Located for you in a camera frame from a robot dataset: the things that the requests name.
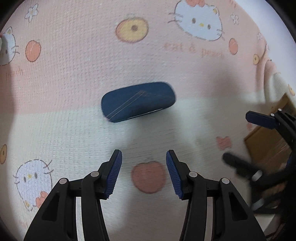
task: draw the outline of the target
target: blue gripper pad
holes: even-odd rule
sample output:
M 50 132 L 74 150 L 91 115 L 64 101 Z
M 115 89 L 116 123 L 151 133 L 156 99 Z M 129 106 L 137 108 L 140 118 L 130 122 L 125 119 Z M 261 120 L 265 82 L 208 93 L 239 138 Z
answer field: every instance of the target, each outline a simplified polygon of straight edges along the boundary
M 166 153 L 166 164 L 168 167 L 168 172 L 170 174 L 170 179 L 172 181 L 175 193 L 176 195 L 178 195 L 180 199 L 182 199 L 183 197 L 182 181 L 169 151 Z
M 101 105 L 109 121 L 120 122 L 166 109 L 175 101 L 175 93 L 167 83 L 153 82 L 108 92 Z
M 109 198 L 109 196 L 113 193 L 115 183 L 121 168 L 121 164 L 122 164 L 122 152 L 119 151 L 117 156 L 114 159 L 113 165 L 106 179 L 106 190 L 104 193 L 106 198 Z
M 263 115 L 253 111 L 248 111 L 246 113 L 246 120 L 249 123 L 262 126 L 271 130 L 276 127 L 276 120 L 274 119 L 274 117 Z

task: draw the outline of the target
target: dark blue case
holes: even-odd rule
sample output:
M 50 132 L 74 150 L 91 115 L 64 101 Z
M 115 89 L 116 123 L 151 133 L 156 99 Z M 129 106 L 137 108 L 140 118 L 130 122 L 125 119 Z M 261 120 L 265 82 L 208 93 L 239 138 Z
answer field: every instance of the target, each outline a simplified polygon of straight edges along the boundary
M 154 82 L 108 92 L 101 105 L 109 121 L 120 122 L 166 109 L 175 101 L 175 93 L 167 83 Z

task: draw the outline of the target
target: hello kitty print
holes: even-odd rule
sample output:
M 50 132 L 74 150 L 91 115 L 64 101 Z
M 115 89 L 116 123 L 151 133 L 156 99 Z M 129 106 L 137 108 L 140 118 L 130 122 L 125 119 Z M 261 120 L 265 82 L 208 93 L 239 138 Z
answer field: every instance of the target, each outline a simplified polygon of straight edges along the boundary
M 52 161 L 46 164 L 43 160 L 34 159 L 22 164 L 15 175 L 15 184 L 25 208 L 32 211 L 40 208 L 52 190 Z
M 6 65 L 10 63 L 15 54 L 19 52 L 16 50 L 17 45 L 15 43 L 15 37 L 12 34 L 12 27 L 9 27 L 1 37 L 1 51 L 0 51 L 0 65 Z
M 219 9 L 199 0 L 179 1 L 173 13 L 177 25 L 186 33 L 202 40 L 223 38 Z

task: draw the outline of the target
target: peach print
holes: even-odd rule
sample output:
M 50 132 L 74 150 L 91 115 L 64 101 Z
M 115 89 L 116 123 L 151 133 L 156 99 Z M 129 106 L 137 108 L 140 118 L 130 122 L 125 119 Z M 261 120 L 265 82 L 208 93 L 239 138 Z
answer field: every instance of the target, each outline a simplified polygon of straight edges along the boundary
M 236 55 L 238 52 L 239 46 L 234 38 L 229 40 L 229 51 L 232 55 Z
M 26 57 L 30 62 L 35 62 L 41 53 L 41 45 L 35 40 L 28 42 L 26 46 Z
M 216 137 L 217 146 L 220 150 L 225 150 L 226 148 L 231 148 L 232 143 L 230 137 Z
M 45 191 L 42 191 L 42 192 L 40 193 L 40 197 L 37 197 L 37 198 L 36 198 L 36 206 L 37 206 L 38 208 L 41 207 L 41 205 L 43 204 L 43 202 L 44 202 L 44 200 L 47 198 L 47 196 L 48 196 L 48 193 L 45 192 Z
M 157 161 L 140 163 L 131 171 L 131 179 L 141 192 L 156 193 L 165 184 L 165 168 Z
M 248 123 L 247 128 L 248 128 L 249 131 L 251 131 L 253 129 L 253 125 L 251 123 Z

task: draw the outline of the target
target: cartoon pattern fabric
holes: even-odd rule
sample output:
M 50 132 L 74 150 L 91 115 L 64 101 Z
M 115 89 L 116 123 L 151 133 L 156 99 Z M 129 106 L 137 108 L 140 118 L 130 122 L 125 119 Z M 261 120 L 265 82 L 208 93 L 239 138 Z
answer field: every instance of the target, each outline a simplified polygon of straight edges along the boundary
M 83 178 L 114 149 L 123 164 L 102 201 L 110 240 L 178 240 L 187 202 L 174 194 L 166 151 L 205 178 L 230 178 L 247 200 L 221 156 L 248 156 L 248 110 L 268 113 L 283 93 L 295 95 L 233 0 L 28 0 L 1 41 L 0 215 L 20 240 L 60 178 Z M 174 89 L 172 107 L 104 118 L 105 93 L 154 81 Z

